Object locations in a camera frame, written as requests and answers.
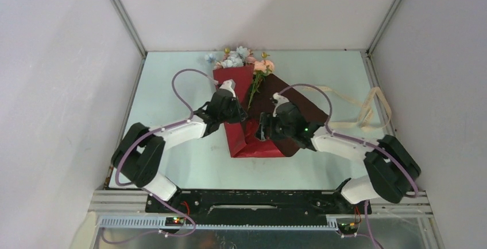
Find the red wrapping paper sheet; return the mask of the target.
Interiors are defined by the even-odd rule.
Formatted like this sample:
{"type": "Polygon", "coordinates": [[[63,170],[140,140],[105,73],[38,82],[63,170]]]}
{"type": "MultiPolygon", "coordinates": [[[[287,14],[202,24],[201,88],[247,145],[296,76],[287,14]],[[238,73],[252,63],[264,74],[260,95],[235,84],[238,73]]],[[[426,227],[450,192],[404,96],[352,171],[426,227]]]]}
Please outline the red wrapping paper sheet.
{"type": "Polygon", "coordinates": [[[235,94],[248,114],[246,121],[240,124],[224,124],[231,157],[291,157],[298,152],[299,146],[290,138],[273,142],[271,140],[260,141],[255,136],[261,113],[272,114],[275,108],[271,101],[273,94],[285,89],[289,84],[271,73],[264,77],[251,104],[248,104],[254,76],[250,66],[215,69],[213,76],[220,83],[225,80],[234,80],[235,94]]]}

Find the pink rose stem with blue bud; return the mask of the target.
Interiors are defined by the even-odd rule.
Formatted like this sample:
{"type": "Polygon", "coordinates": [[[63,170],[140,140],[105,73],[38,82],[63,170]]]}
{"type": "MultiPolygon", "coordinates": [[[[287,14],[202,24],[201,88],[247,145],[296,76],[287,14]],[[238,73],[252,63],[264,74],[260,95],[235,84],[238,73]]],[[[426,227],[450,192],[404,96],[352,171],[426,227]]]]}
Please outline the pink rose stem with blue bud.
{"type": "Polygon", "coordinates": [[[217,58],[215,57],[215,55],[213,53],[206,54],[204,59],[208,64],[214,64],[217,62],[217,58]]]}

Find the blue flower stem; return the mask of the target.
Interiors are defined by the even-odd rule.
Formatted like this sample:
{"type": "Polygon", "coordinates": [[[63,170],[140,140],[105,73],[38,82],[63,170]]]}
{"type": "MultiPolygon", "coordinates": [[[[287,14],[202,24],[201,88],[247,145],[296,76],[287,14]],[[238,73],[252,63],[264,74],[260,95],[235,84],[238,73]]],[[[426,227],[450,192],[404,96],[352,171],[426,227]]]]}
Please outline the blue flower stem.
{"type": "Polygon", "coordinates": [[[234,50],[225,48],[223,60],[219,64],[222,68],[243,67],[249,63],[252,54],[252,50],[244,46],[238,46],[234,50]]]}

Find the peach rose stem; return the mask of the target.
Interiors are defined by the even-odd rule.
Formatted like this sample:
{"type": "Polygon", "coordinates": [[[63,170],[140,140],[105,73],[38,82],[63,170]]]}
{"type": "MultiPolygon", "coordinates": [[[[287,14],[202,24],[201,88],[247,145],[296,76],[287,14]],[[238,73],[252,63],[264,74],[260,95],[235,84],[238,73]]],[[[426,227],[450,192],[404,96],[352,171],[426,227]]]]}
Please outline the peach rose stem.
{"type": "Polygon", "coordinates": [[[266,52],[262,52],[260,61],[256,61],[253,64],[253,81],[249,92],[248,109],[252,105],[253,98],[256,93],[259,92],[259,87],[264,81],[265,77],[270,75],[275,71],[275,65],[272,61],[268,59],[270,55],[266,52]]]}

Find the cream ribbon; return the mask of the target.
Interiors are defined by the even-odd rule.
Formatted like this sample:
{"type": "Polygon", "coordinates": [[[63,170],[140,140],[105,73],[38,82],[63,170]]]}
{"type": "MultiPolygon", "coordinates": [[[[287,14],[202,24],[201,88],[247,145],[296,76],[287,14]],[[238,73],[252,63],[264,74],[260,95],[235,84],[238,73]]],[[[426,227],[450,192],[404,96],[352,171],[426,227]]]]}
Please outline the cream ribbon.
{"type": "Polygon", "coordinates": [[[318,85],[317,88],[323,92],[331,92],[342,100],[360,108],[355,120],[330,122],[328,125],[331,129],[351,129],[354,127],[358,127],[361,131],[365,133],[376,130],[382,130],[386,132],[386,128],[389,126],[392,119],[392,109],[380,87],[371,88],[363,101],[359,101],[355,98],[344,95],[327,86],[318,85]],[[372,105],[374,104],[374,101],[376,99],[379,101],[379,103],[383,105],[385,109],[386,120],[384,123],[373,123],[373,119],[375,118],[376,113],[373,111],[372,105]]]}

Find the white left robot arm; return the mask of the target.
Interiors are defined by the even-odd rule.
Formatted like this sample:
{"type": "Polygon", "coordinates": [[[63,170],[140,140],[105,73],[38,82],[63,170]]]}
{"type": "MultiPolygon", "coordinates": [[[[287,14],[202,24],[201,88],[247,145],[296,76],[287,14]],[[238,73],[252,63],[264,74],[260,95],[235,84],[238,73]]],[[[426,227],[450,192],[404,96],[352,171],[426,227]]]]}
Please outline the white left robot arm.
{"type": "Polygon", "coordinates": [[[241,123],[247,118],[245,109],[232,92],[218,89],[210,101],[193,111],[189,119],[162,127],[133,124],[115,150],[111,163],[118,186],[134,185],[153,197],[167,212],[181,207],[179,187],[159,166],[165,150],[216,132],[223,123],[241,123]]]}

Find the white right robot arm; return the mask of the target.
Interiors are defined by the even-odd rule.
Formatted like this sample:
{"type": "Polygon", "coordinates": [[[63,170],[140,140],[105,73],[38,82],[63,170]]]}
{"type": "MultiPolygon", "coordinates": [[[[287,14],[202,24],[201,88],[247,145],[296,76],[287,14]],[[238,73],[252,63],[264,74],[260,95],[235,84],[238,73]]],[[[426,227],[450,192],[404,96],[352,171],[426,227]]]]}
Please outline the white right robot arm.
{"type": "Polygon", "coordinates": [[[409,191],[418,191],[415,181],[421,168],[396,137],[366,140],[340,134],[323,122],[307,121],[291,102],[279,104],[273,113],[261,113],[256,138],[289,138],[301,149],[363,164],[365,176],[344,180],[335,190],[334,206],[340,213],[349,213],[358,203],[376,198],[397,204],[409,191]]]}

